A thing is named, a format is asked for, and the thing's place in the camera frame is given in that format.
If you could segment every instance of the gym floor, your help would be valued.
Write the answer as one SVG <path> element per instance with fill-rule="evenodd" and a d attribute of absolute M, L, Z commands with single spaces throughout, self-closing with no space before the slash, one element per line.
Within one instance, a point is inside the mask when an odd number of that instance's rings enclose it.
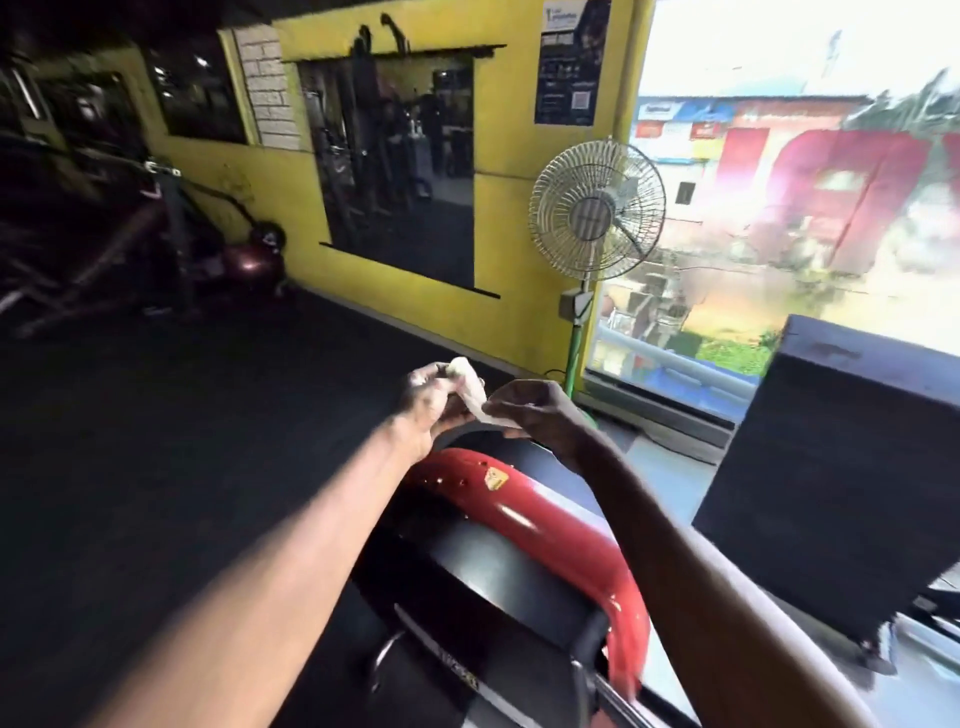
<path fill-rule="evenodd" d="M 86 715 L 176 610 L 316 492 L 405 373 L 452 356 L 308 294 L 191 325 L 0 341 L 2 725 Z M 465 705 L 402 655 L 365 700 L 382 630 L 348 586 L 277 724 L 460 726 Z"/>

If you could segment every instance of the window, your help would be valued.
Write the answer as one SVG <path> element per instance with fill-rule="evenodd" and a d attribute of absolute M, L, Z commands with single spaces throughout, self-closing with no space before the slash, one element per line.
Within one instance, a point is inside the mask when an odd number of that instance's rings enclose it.
<path fill-rule="evenodd" d="M 695 182 L 681 182 L 677 186 L 677 205 L 689 205 L 693 201 Z"/>
<path fill-rule="evenodd" d="M 171 135 L 247 143 L 219 36 L 149 48 L 144 58 Z"/>
<path fill-rule="evenodd" d="M 118 74 L 97 73 L 39 83 L 54 123 L 75 148 L 92 147 L 128 158 L 143 158 L 140 119 Z"/>
<path fill-rule="evenodd" d="M 736 423 L 790 313 L 960 354 L 952 26 L 870 8 L 657 3 L 631 143 L 677 194 L 599 292 L 601 378 Z"/>

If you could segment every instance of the wrist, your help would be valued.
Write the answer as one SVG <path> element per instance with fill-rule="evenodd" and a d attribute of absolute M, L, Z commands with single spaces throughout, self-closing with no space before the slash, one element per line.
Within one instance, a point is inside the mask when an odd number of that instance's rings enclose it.
<path fill-rule="evenodd" d="M 391 415 L 384 420 L 379 429 L 397 455 L 409 461 L 410 465 L 422 459 L 420 452 L 422 432 L 418 432 L 416 425 L 408 416 Z"/>
<path fill-rule="evenodd" d="M 608 446 L 603 433 L 592 425 L 575 425 L 570 433 L 570 442 L 571 459 L 579 474 L 589 470 L 598 451 Z"/>

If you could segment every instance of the black box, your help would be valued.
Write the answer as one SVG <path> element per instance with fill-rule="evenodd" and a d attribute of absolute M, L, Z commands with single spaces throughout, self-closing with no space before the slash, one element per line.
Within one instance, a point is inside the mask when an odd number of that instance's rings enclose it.
<path fill-rule="evenodd" d="M 803 316 L 694 526 L 861 642 L 960 560 L 960 358 Z"/>

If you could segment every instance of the sticker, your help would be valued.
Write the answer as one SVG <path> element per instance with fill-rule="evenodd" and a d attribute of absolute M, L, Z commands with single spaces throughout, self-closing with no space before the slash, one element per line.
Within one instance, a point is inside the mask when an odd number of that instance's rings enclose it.
<path fill-rule="evenodd" d="M 593 126 L 611 0 L 545 0 L 535 124 Z"/>
<path fill-rule="evenodd" d="M 487 488 L 492 491 L 500 490 L 510 476 L 497 468 L 487 468 L 487 474 L 483 476 L 483 481 L 487 483 Z"/>
<path fill-rule="evenodd" d="M 439 658 L 447 668 L 452 670 L 453 673 L 463 680 L 474 692 L 493 705 L 496 710 L 516 723 L 520 728 L 540 728 L 539 723 L 525 713 L 522 713 L 520 709 L 508 702 L 500 693 L 494 692 L 490 686 L 479 680 L 476 675 L 454 660 L 453 656 L 440 647 L 437 641 L 430 637 L 419 624 L 414 622 L 410 615 L 408 615 L 399 604 L 394 604 L 394 611 L 400 621 L 403 622 L 403 625 L 410 630 L 411 634 L 420 640 L 420 644 L 433 653 L 435 657 Z"/>

